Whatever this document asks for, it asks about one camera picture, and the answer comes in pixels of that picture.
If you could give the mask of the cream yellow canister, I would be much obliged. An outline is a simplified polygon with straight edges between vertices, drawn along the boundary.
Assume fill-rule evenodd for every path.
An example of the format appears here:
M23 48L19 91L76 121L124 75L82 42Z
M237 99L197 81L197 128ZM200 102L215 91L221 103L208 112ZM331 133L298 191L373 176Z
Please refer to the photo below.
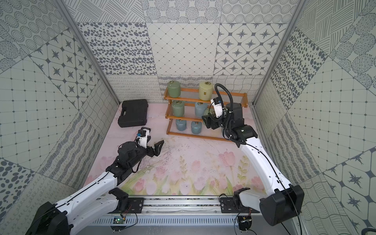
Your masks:
M213 94L213 84L210 81L202 81L199 83L199 99L210 101Z

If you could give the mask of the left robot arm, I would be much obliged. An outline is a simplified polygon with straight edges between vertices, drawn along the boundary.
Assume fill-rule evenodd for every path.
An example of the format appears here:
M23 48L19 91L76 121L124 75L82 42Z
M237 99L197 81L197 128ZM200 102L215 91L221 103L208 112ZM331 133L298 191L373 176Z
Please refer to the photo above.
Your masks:
M129 195L118 188L146 156L159 156L164 141L148 146L150 129L143 127L134 141L121 144L118 156L106 170L76 193L39 207L26 231L28 235L76 235L103 215L129 209Z

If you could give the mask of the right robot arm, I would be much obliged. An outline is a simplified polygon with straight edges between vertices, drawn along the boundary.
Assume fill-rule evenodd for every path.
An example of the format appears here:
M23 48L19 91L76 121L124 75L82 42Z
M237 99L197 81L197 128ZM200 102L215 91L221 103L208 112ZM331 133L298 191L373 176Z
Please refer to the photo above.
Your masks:
M304 191L299 185L293 185L271 160L256 131L245 124L241 104L225 105L213 99L208 114L202 119L207 128L222 128L224 138L235 143L245 154L264 186L265 196L252 193L250 188L234 191L235 208L239 211L251 208L261 212L271 226L299 217Z

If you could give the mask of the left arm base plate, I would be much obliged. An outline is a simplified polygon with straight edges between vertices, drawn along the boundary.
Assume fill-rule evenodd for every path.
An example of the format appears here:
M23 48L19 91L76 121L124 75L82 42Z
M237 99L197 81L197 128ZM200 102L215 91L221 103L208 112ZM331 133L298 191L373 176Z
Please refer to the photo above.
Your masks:
M142 213L145 198L131 197L121 199L118 203L117 213L135 212L136 214Z

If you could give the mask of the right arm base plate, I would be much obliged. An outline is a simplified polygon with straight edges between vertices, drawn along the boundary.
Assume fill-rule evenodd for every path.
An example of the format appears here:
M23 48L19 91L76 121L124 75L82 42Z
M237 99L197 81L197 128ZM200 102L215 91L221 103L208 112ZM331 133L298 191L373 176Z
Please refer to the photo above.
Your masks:
M232 197L220 195L218 197L221 213L260 213L258 210L236 204Z

